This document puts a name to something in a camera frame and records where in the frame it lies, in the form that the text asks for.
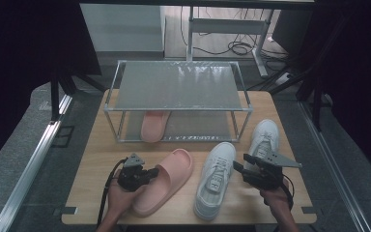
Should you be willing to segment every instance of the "person's left hand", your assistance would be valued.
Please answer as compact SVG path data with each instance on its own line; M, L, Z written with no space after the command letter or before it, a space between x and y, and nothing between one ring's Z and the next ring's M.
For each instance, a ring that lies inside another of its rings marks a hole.
M114 175L107 195L108 212L117 213L119 215L128 210L134 198L146 189L146 186L141 186L136 191L126 191L121 188L119 184L117 184L117 178L120 175L120 171L121 169L117 170Z

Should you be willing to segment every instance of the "black cable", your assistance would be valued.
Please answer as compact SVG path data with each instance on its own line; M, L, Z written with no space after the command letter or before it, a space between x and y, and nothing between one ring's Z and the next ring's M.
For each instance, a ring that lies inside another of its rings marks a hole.
M106 181L106 183L104 185L103 195L101 197L101 203L100 203L100 209L99 209L98 225L96 226L97 228L101 224L101 219L103 218L104 204L105 204L105 201L106 201L106 196L107 196L107 193L108 193L108 189L110 187L111 180L114 179L113 177L114 177L114 174L116 172L117 167L120 164L126 162L126 160L128 160L128 158L121 159L120 161L117 162L117 164L113 167L113 170L110 172L110 174L109 174L109 176L107 178L107 181Z

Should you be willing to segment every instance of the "translucent shelf panel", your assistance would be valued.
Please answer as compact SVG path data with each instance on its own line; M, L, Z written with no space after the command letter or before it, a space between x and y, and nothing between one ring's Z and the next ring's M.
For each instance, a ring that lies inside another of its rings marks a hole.
M236 79L236 62L120 61L104 112L120 142L141 141L150 110L171 111L161 141L238 141L253 109Z

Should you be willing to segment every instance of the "white wall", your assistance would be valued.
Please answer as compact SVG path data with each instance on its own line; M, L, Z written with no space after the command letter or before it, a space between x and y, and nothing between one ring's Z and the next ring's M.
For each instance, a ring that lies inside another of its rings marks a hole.
M95 51L163 51L161 6L80 4Z

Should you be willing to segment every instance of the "black fabric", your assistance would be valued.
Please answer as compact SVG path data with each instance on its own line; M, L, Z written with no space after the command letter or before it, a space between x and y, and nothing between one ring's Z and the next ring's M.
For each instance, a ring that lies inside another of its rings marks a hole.
M0 0L0 149L57 66L100 74L78 3Z
M371 1L357 9L324 67L332 113L371 160Z

